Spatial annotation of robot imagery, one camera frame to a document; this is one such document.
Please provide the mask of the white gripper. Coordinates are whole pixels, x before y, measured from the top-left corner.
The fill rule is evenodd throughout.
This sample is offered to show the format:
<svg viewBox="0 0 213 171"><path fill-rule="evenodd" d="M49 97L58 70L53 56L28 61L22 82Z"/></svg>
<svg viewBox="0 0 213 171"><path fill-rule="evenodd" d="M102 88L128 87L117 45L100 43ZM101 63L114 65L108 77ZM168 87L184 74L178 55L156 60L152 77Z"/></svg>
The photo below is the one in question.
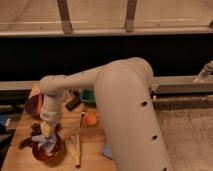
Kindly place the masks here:
<svg viewBox="0 0 213 171"><path fill-rule="evenodd" d="M62 98L59 96L45 96L41 109L41 132L44 137L49 137L54 131L54 125L61 116Z"/></svg>

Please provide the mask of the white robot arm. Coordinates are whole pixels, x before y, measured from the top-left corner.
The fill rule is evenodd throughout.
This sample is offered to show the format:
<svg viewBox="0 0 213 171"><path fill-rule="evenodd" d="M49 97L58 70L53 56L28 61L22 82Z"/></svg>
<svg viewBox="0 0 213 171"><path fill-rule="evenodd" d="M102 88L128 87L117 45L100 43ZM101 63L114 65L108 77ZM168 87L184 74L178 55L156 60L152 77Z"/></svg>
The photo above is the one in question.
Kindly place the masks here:
<svg viewBox="0 0 213 171"><path fill-rule="evenodd" d="M139 57L43 77L42 134L53 132L64 91L92 89L117 171L173 171L149 93L152 78L150 64Z"/></svg>

